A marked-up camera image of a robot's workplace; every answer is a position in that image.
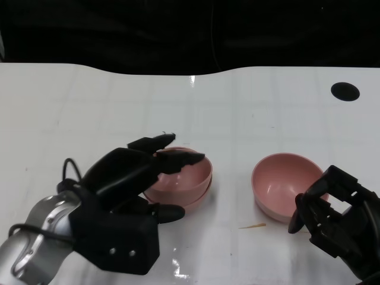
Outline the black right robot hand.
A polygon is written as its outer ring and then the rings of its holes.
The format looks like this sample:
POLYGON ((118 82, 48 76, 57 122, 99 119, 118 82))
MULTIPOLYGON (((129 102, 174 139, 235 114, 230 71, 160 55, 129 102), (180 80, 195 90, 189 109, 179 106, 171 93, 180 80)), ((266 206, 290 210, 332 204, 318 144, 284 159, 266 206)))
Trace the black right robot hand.
POLYGON ((340 257, 361 284, 379 284, 379 197, 331 165, 295 198, 288 232, 306 227, 310 242, 340 257))

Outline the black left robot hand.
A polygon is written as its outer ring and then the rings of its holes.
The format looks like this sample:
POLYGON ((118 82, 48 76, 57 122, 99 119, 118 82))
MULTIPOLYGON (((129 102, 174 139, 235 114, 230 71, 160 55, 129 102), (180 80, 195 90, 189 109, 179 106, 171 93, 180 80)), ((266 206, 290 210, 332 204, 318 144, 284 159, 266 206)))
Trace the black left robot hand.
POLYGON ((97 161, 80 180, 83 216, 96 224, 117 225, 148 217, 163 224, 184 217, 185 210, 179 205, 150 204, 139 196, 158 181, 159 175, 174 175, 205 160, 202 153, 166 150, 175 138, 175 134, 143 137, 97 161))

